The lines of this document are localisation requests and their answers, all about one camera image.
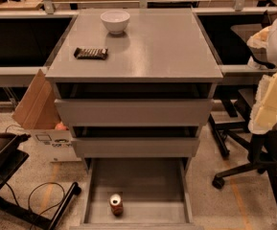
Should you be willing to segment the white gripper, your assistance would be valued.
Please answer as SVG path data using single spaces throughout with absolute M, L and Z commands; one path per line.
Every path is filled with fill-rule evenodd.
M 265 69 L 267 64 L 266 47 L 270 27 L 267 26 L 252 35 L 246 42 L 252 56 L 248 66 L 252 69 Z M 258 128 L 273 128 L 277 124 L 277 73 L 272 77 L 263 76 L 257 91 L 257 109 L 254 125 Z

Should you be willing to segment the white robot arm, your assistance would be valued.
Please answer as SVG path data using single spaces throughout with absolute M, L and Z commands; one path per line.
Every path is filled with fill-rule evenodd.
M 247 45 L 265 48 L 267 61 L 277 67 L 277 18 L 271 26 L 251 36 Z M 265 134 L 277 124 L 277 72 L 272 77 L 262 76 L 255 100 L 248 128 L 253 134 Z

